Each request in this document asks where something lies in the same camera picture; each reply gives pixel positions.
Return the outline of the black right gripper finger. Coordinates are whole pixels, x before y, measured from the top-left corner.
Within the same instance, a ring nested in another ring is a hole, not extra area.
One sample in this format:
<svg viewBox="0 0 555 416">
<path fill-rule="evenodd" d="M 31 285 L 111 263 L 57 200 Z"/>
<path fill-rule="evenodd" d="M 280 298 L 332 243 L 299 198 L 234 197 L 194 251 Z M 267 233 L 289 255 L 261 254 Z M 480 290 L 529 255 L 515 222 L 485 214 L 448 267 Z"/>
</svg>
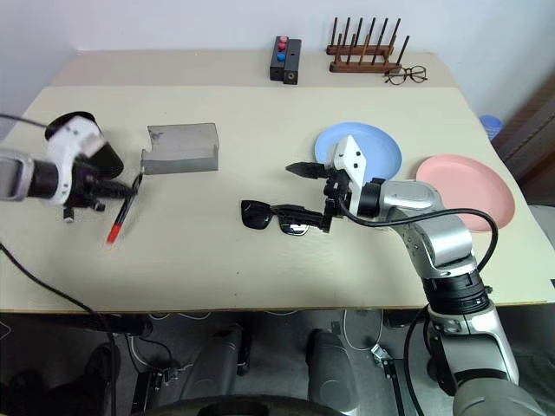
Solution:
<svg viewBox="0 0 555 416">
<path fill-rule="evenodd" d="M 285 167 L 285 170 L 307 179 L 327 179 L 330 176 L 330 170 L 317 162 L 296 162 Z"/>
<path fill-rule="evenodd" d="M 323 214 L 300 205 L 271 205 L 271 212 L 284 224 L 321 224 Z"/>
</svg>

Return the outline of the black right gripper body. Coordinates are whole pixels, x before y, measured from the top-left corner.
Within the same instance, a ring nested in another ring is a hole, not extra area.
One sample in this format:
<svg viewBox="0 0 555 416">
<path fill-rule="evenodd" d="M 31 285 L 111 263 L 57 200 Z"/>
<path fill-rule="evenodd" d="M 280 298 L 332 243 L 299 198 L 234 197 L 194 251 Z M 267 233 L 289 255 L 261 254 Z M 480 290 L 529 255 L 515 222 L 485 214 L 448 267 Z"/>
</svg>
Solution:
<svg viewBox="0 0 555 416">
<path fill-rule="evenodd" d="M 349 175 L 344 170 L 329 168 L 326 170 L 326 174 L 326 185 L 323 188 L 325 204 L 320 229 L 329 233 L 332 220 L 343 218 L 344 209 L 342 206 L 350 201 L 351 191 L 349 189 Z"/>
</svg>

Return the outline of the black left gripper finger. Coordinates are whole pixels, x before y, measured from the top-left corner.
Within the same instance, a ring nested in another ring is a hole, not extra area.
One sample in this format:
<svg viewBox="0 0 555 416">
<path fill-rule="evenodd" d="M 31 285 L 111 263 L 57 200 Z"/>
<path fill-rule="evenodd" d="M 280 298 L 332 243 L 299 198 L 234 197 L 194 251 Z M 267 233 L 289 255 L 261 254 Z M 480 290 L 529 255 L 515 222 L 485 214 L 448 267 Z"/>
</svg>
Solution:
<svg viewBox="0 0 555 416">
<path fill-rule="evenodd" d="M 141 176 L 137 175 L 131 185 L 114 180 L 99 180 L 95 184 L 98 192 L 137 192 L 141 183 Z"/>
<path fill-rule="evenodd" d="M 95 195 L 97 198 L 109 198 L 109 199 L 131 198 L 136 193 L 137 191 L 132 188 L 125 188 L 125 189 L 101 188 L 95 191 Z"/>
</svg>

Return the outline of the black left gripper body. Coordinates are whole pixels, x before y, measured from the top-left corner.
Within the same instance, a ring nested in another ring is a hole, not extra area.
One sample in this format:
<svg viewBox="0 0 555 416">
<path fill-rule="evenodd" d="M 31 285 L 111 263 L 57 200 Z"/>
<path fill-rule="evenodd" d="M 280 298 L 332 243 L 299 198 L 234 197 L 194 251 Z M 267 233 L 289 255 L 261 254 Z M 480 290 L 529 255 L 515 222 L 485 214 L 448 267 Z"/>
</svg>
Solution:
<svg viewBox="0 0 555 416">
<path fill-rule="evenodd" d="M 100 174 L 97 169 L 84 162 L 77 161 L 72 170 L 71 191 L 63 206 L 63 221 L 75 220 L 75 208 L 92 209 L 103 212 L 105 205 L 95 193 L 95 186 L 99 183 Z"/>
</svg>

